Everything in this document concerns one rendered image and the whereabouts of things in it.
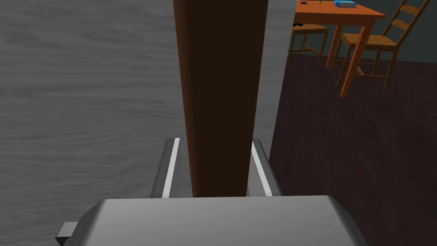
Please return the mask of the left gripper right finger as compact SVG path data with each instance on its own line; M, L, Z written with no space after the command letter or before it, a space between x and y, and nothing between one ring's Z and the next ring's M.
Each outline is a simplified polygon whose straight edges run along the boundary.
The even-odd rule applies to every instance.
M247 196L281 196L275 174L258 138L252 140Z

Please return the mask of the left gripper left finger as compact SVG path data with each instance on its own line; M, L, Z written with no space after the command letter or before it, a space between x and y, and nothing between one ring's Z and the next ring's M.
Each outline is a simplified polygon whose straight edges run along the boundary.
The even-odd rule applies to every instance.
M150 198L179 197L179 174L181 162L178 158L180 138L166 140L157 174L154 178Z

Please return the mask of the dark brown bar handle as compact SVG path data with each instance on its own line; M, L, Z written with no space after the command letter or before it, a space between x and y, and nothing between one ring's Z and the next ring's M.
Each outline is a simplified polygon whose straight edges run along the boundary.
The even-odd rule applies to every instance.
M245 196L269 0L173 0L194 197Z

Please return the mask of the wooden ladder-back chair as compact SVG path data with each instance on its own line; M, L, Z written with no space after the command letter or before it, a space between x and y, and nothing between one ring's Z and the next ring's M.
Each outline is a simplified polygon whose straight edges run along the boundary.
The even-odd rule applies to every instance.
M392 69L397 58L397 54L402 43L405 41L407 36L411 33L420 16L425 11L431 0L424 0L421 7L415 7L407 4L407 0L402 0L397 11L391 18L390 22L387 24L385 30L381 35L370 35L367 41L365 50L366 51L376 51L376 56L373 63L360 62L360 64L371 65L373 67L371 74L364 74L360 67L356 68L356 75L359 77L371 77L376 79L383 79L385 81L383 92L385 92L390 84L390 79L392 76ZM391 40L387 37L390 29L395 26L403 31L403 34L397 42ZM356 49L357 42L359 41L359 34L353 33L342 33L341 40L338 43L337 51L334 56L333 63L342 62L341 72L338 76L336 87L339 86L340 81L344 75L346 75L345 69L349 60L351 52ZM387 69L387 75L378 76L376 75L376 69L379 64L380 55L382 52L391 52L391 58Z
M290 58L291 58L292 53L294 53L294 52L298 52L299 55L301 55L302 52L313 52L313 53L318 54L318 59L317 59L316 65L319 66L320 60L321 60L321 57L322 57L322 54L324 51L324 47L326 45L328 32L329 32L329 29L325 26L321 26L321 25L317 25L317 24L294 23L293 27L292 27L292 32L291 32L291 39L290 39L290 45L289 45L289 49L288 49L286 68L289 68ZM305 45L307 36L313 35L313 34L323 34L322 45L321 45L320 51L317 51L317 50ZM302 44L300 46L300 49L293 49L296 35L303 35L303 41L302 41Z

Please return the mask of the orange wooden table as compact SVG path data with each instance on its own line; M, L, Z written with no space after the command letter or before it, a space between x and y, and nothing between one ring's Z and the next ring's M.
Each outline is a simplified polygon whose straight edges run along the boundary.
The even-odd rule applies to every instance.
M325 1L324 4L316 3L316 1L308 1L306 5L298 3L296 5L293 22L336 26L326 68L329 68L333 63L337 44L341 37L343 27L361 27L357 45L351 58L340 93L340 96L345 98L373 27L377 20L385 19L386 15L359 4L356 8L339 8L335 6L332 1L323 1Z

